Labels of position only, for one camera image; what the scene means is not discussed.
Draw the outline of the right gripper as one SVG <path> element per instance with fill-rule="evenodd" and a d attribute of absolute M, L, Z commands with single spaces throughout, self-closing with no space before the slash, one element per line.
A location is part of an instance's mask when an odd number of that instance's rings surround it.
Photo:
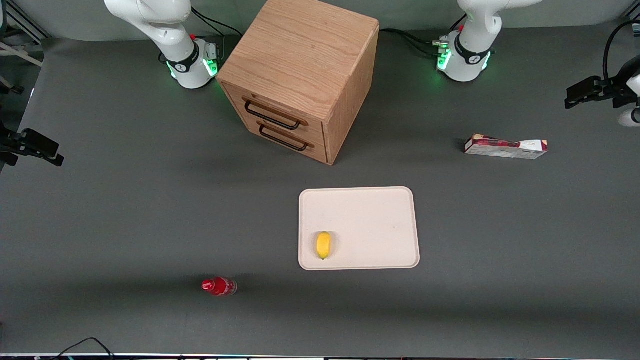
<path fill-rule="evenodd" d="M 59 146 L 59 143 L 35 130 L 25 129 L 22 133 L 15 132 L 8 129 L 2 121 L 0 122 L 0 161 L 5 166 L 16 166 L 25 148 L 30 151 L 31 157 L 61 167 L 65 158 L 58 153 Z"/>

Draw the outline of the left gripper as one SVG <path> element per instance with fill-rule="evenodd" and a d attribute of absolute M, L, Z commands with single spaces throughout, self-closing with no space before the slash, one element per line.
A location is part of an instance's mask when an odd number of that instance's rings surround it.
<path fill-rule="evenodd" d="M 639 70 L 640 60 L 628 60 L 617 75 L 610 76 L 608 62 L 603 63 L 603 91 L 602 79 L 599 76 L 589 76 L 566 90 L 564 108 L 566 110 L 590 103 L 611 100 L 614 109 L 634 104 L 639 107 Z"/>

